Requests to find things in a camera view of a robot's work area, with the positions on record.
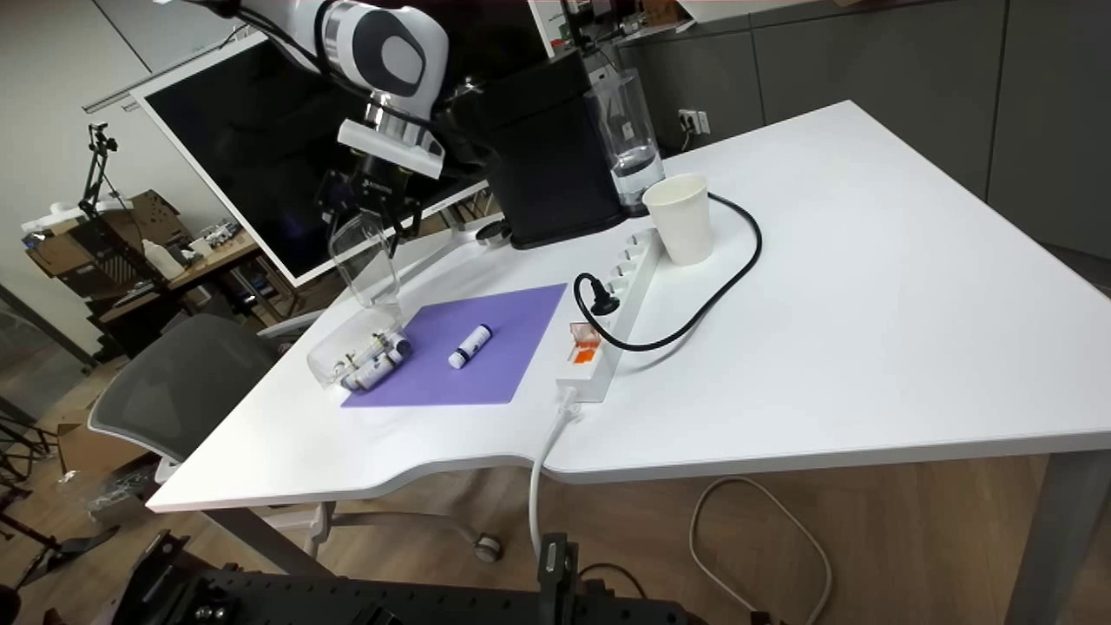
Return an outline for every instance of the marker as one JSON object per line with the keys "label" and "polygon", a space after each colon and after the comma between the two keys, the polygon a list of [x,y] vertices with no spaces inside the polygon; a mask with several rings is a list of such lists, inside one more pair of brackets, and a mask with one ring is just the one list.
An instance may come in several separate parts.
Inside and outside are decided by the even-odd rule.
{"label": "marker", "polygon": [[489,344],[494,330],[486,323],[478,323],[453,356],[448,366],[453,369],[464,369],[486,344]]}

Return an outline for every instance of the white cup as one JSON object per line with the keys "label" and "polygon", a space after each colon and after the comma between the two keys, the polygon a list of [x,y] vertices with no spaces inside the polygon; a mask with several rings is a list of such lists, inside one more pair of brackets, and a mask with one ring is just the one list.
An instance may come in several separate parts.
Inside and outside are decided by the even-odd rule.
{"label": "white cup", "polygon": [[675,264],[697,264],[713,255],[715,231],[709,225],[709,185],[702,173],[662,178],[644,202]]}

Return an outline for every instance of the white table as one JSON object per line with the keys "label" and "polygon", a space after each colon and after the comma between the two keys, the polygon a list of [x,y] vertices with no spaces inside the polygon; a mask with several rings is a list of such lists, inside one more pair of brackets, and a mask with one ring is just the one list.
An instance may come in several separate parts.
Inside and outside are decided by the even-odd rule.
{"label": "white table", "polygon": [[[1052,621],[1111,482],[1111,301],[853,104],[669,161],[705,170],[769,232],[759,268],[669,357],[626,357],[612,395],[550,459],[565,482],[1056,454],[1009,621]],[[626,222],[547,251],[463,246],[408,301],[571,280]],[[677,325],[755,251],[715,210],[718,246],[660,268],[634,336]],[[261,503],[389,493],[453,470],[523,466],[556,426],[552,373],[573,307],[512,405],[345,409],[305,351],[361,307],[342,299],[150,501],[242,530]]]}

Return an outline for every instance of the white power strip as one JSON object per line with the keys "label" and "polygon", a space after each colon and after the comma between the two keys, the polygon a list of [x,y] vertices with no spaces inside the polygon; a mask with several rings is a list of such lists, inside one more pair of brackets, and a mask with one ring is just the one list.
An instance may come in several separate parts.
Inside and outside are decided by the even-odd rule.
{"label": "white power strip", "polygon": [[[633,334],[634,313],[645,301],[654,286],[654,272],[660,260],[660,232],[645,231],[622,244],[612,268],[602,273],[606,287],[622,301],[612,315],[597,315],[597,323],[626,341]],[[622,351],[606,344],[588,319],[580,319],[580,336],[573,341],[573,356],[556,380],[558,389],[571,389],[577,402],[602,402],[618,373]]]}

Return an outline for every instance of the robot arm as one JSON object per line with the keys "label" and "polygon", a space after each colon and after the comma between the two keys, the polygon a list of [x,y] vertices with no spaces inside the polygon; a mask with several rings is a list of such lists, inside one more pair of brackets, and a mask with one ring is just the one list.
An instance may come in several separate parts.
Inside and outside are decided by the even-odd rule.
{"label": "robot arm", "polygon": [[448,33],[416,6],[361,0],[195,0],[242,19],[286,47],[305,71],[337,74],[367,91],[361,122],[342,143],[423,178],[445,173],[445,147],[426,131],[448,71]]}

